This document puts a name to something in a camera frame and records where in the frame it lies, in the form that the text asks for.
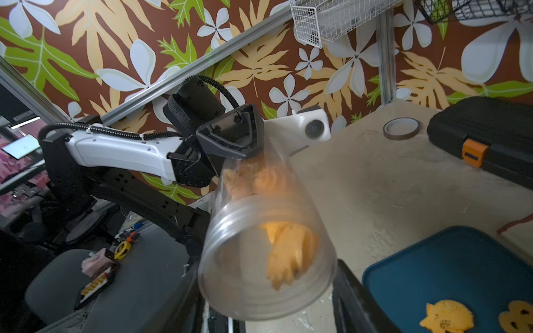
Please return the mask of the brown tape roll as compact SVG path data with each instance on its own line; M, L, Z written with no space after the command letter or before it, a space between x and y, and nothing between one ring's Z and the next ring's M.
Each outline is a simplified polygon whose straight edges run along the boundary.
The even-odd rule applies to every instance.
M410 117L392 119L383 126L383 135L388 140L403 141L415 137L420 131L420 123Z

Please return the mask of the orange fish cookie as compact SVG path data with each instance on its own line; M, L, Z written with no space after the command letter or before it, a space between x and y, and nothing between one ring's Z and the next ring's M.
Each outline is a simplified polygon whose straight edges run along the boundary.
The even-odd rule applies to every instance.
M474 328L473 313L462 303L442 300L426 304L426 317L419 323L433 333L464 333Z

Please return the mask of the round pretzel cookie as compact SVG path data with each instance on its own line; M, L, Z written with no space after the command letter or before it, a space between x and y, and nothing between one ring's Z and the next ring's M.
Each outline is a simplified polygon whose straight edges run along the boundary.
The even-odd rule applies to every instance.
M498 316L498 322L506 333L531 333L532 305L526 301L512 301L508 311Z

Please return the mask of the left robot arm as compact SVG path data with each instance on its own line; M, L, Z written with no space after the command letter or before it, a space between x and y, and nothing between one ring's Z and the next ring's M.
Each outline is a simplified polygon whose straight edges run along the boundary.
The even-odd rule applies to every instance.
M205 187L227 159L245 160L264 146L264 122L254 105L240 105L219 82L186 78L163 108L173 130L138 134L104 126L91 116L45 126L37 139L61 199L89 196L134 212L201 256L210 215L172 201L135 177L137 172L186 187Z

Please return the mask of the clear jar orange cookies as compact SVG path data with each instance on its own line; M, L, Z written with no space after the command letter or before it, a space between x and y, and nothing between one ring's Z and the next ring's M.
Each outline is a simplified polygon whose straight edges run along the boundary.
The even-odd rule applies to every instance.
M317 301L336 270L326 226L279 143L224 162L198 268L213 309L241 321L283 318Z

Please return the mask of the black tool case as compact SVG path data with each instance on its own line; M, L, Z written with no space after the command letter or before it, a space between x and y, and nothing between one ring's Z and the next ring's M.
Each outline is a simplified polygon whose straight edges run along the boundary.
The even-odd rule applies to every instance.
M432 117L436 147L503 179L532 189L532 106L469 97Z

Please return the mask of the teal plastic tray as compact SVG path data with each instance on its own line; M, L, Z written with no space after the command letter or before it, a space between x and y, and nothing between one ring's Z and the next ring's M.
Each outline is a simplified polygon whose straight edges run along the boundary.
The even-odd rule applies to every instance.
M402 332L425 332L426 306L465 305L473 332L502 332L500 313L512 301L532 302L532 267L477 229L454 226L376 264L363 276L377 304Z

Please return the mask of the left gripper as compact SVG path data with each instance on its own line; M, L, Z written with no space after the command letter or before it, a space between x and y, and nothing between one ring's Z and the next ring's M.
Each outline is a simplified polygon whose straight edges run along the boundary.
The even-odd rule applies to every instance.
M246 160L262 152L264 121L255 105L246 104L200 126L196 138L185 138L167 158L179 185L206 187L225 158Z

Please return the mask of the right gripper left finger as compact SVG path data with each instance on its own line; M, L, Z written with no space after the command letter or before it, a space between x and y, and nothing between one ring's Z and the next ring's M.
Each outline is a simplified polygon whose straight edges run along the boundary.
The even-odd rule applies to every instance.
M198 262L190 267L169 299L160 332L202 332L205 302L199 291L198 267Z

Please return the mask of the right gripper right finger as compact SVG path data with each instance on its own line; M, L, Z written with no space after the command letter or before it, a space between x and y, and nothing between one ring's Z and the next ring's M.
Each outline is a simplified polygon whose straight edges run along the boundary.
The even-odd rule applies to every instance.
M332 301L335 327L338 332L400 331L341 259L337 262Z

